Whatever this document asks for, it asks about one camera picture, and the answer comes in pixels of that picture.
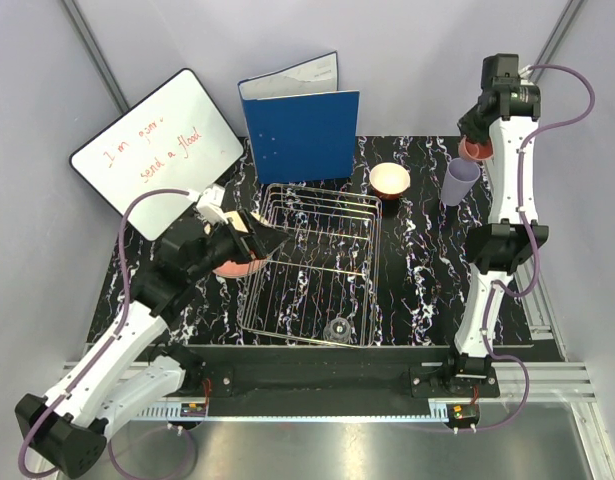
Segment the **cream and pink plate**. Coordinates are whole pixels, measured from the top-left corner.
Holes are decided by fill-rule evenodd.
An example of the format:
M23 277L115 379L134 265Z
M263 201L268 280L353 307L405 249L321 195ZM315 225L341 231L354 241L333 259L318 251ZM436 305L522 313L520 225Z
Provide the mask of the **cream and pink plate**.
M239 232L246 232L247 227L236 210L231 210L225 213L226 217L233 223L234 227ZM219 277L235 279L243 278L261 270L267 259L253 260L247 264L237 264L233 261L226 261L221 266L213 270L213 273Z

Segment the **pink cup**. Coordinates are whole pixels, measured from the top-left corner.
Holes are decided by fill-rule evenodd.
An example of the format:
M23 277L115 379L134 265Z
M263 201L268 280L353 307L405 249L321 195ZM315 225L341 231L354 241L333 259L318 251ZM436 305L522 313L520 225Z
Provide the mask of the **pink cup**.
M482 163L493 158L493 147L490 140L485 144L471 143L463 137L458 145L458 155L466 161Z

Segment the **wire dish rack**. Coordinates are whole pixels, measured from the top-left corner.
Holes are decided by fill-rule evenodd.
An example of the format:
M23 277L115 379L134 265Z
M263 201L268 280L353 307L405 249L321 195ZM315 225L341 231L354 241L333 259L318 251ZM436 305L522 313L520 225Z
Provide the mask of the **wire dish rack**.
M287 344L369 346L378 313L380 199L271 184L261 216L290 237L248 277L241 327ZM348 344L323 339L337 317L352 327Z

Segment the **lilac cup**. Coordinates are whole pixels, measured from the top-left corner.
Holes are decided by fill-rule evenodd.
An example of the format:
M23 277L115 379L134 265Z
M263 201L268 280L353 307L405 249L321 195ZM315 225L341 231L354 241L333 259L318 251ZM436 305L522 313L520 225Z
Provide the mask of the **lilac cup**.
M454 158L447 165L440 201L449 207L457 206L481 176L480 166L462 158Z

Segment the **clear glass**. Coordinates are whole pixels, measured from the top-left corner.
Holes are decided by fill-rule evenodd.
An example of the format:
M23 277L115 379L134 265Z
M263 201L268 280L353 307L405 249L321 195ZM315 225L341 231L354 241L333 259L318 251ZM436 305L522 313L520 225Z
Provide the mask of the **clear glass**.
M346 318L337 317L329 321L323 330L323 339L337 344L348 344L352 327Z

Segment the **red bowl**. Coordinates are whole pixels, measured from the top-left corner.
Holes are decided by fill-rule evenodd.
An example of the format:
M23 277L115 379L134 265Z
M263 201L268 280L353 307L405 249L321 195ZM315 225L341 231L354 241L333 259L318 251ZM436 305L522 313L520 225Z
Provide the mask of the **red bowl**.
M381 199L396 200L411 185L410 173L402 165L383 162L374 166L369 174L372 191Z

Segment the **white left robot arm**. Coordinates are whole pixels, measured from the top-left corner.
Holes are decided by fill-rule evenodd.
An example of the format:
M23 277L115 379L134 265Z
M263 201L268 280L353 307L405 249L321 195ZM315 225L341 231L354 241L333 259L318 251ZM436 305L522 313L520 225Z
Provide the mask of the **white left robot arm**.
M54 470L77 479L90 470L126 423L168 394L203 386L203 359L181 344L165 347L142 372L120 380L137 356L179 318L199 280L227 262L268 259L288 239L247 210L206 228L183 220L161 239L152 261L130 282L123 310L81 361L44 395L15 407L24 437Z

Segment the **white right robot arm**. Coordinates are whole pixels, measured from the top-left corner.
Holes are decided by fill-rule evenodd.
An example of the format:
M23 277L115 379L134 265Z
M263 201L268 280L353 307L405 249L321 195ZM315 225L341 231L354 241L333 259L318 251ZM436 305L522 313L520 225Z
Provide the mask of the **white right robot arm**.
M441 384L453 396L496 383L492 367L498 311L517 269L537 260L549 229L540 223L533 195L534 139L541 93L519 73L515 54L484 59L481 94L459 120L466 141L490 145L492 204L485 225L469 230L466 256L471 283L466 310L455 335Z

